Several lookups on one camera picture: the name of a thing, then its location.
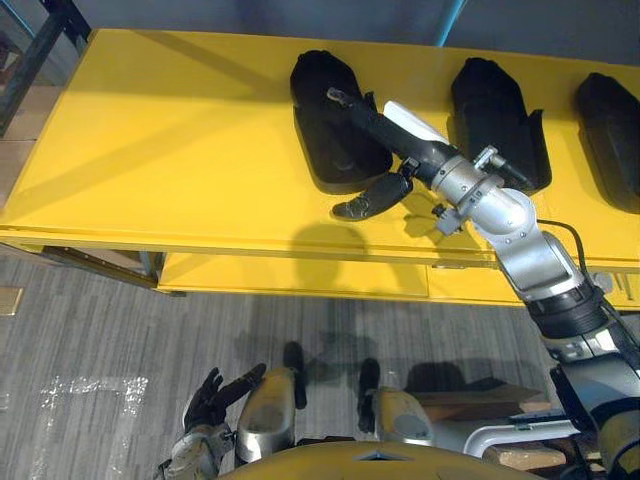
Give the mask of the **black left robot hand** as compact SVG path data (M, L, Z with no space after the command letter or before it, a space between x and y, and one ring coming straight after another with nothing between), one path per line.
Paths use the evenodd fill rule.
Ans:
M223 376L214 367L192 396L183 415L184 433L205 425L215 427L226 418L229 406L254 390L261 382L267 366L259 363L231 383L222 385Z

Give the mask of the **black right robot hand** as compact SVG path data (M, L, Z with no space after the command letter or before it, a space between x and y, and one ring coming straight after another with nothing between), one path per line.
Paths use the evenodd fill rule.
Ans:
M362 221L381 214L401 202L413 190L413 180L431 187L435 177L460 151L445 142L420 139L366 103L331 87L326 96L338 103L357 128L401 159L395 172L388 172L353 199L333 206L332 215L345 221Z

